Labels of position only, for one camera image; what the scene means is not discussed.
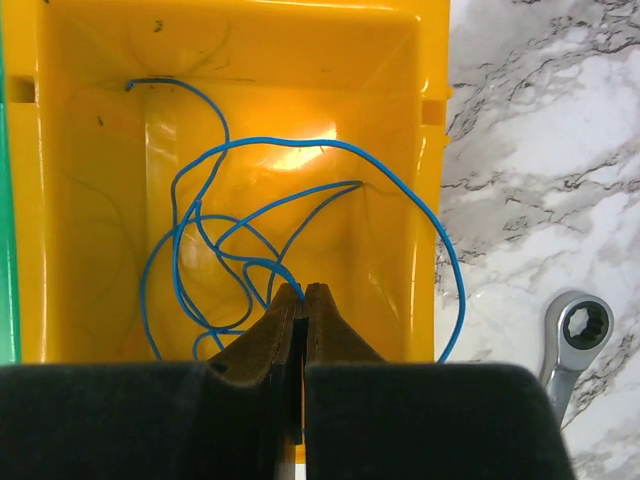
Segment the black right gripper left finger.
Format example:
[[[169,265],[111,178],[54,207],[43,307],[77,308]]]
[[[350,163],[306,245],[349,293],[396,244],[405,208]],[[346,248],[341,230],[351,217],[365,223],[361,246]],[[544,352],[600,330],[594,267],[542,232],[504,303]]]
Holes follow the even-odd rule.
[[[5,479],[291,479],[294,289],[207,361],[1,371]]]

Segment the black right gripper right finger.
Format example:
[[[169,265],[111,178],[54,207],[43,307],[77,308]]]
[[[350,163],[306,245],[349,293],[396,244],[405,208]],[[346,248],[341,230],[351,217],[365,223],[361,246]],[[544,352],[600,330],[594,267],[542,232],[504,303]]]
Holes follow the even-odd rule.
[[[391,363],[310,285],[305,365],[310,479],[570,479],[545,392],[509,364]]]

